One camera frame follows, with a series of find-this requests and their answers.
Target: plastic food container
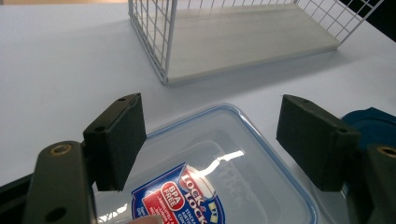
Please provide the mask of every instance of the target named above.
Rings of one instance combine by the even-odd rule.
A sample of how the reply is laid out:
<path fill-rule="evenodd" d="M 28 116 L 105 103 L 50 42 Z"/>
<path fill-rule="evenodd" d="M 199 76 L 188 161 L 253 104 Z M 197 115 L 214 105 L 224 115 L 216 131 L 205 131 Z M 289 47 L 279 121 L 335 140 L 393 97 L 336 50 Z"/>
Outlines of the plastic food container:
<path fill-rule="evenodd" d="M 175 224 L 317 223 L 310 196 L 232 105 L 149 134 L 123 192 L 95 200 L 100 223 L 152 214 Z"/>

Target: blue object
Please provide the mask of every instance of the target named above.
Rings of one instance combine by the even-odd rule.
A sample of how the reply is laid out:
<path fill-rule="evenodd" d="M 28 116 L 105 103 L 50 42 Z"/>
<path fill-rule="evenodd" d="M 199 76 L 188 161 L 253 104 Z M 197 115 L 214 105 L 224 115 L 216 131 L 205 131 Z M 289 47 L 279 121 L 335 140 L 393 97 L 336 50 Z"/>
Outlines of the blue object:
<path fill-rule="evenodd" d="M 374 143 L 396 147 L 396 117 L 371 107 L 350 112 L 342 120 L 361 132 L 360 149 Z"/>

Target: transparent container lid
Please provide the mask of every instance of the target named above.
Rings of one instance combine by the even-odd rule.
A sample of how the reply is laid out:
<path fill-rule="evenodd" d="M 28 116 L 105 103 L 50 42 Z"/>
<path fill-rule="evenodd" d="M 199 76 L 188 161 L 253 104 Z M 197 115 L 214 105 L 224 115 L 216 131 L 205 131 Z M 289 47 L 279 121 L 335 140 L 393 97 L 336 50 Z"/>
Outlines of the transparent container lid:
<path fill-rule="evenodd" d="M 177 171 L 180 174 L 169 176 Z M 165 219 L 170 218 L 169 212 L 185 211 L 194 203 L 200 205 L 199 200 L 191 201 L 193 190 L 185 174 L 194 178 L 199 197 L 217 202 L 216 217 L 208 218 L 207 223 L 317 223 L 310 196 L 246 116 L 232 105 L 212 107 L 149 134 L 124 190 L 95 192 L 98 221 L 126 223 L 149 214 L 150 210 L 154 212 L 155 207 L 149 208 L 142 200 L 149 199 L 155 192 L 163 201 L 163 207 L 170 207 L 166 213 L 161 208 L 157 210 Z M 183 202 L 175 203 L 177 198 L 166 197 L 172 185 L 169 181 L 178 185 L 180 190 L 174 195 L 181 195 L 182 199 L 178 199 Z M 193 217 L 203 212 L 210 215 L 212 208 L 202 203 L 200 210 L 191 214 Z"/>

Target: screw hole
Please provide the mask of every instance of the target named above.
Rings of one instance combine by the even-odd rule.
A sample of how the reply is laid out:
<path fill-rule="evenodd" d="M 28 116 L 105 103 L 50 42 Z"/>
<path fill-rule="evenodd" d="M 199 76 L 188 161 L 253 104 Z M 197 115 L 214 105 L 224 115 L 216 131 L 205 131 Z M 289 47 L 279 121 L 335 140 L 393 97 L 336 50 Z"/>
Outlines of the screw hole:
<path fill-rule="evenodd" d="M 66 215 L 66 209 L 64 207 L 58 207 L 48 212 L 46 215 L 47 222 L 56 222 Z"/>
<path fill-rule="evenodd" d="M 95 128 L 95 131 L 96 131 L 97 133 L 101 133 L 101 132 L 104 131 L 105 129 L 106 129 L 105 127 L 101 126 L 101 127 Z"/>
<path fill-rule="evenodd" d="M 396 149 L 392 147 L 379 147 L 377 149 L 382 154 L 396 159 Z"/>

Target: white table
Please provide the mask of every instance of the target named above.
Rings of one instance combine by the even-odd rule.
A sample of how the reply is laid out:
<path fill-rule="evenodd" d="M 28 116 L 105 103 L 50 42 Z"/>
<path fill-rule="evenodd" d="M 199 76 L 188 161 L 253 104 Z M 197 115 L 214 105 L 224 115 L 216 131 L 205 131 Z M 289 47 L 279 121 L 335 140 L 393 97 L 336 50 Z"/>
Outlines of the white table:
<path fill-rule="evenodd" d="M 238 106 L 309 188 L 276 141 L 282 94 L 338 117 L 370 106 L 396 115 L 395 71 L 396 44 L 364 22 L 333 52 L 165 87 L 127 4 L 0 6 L 0 186 L 32 173 L 44 147 L 82 141 L 119 97 L 142 92 L 148 133 L 210 105 Z"/>

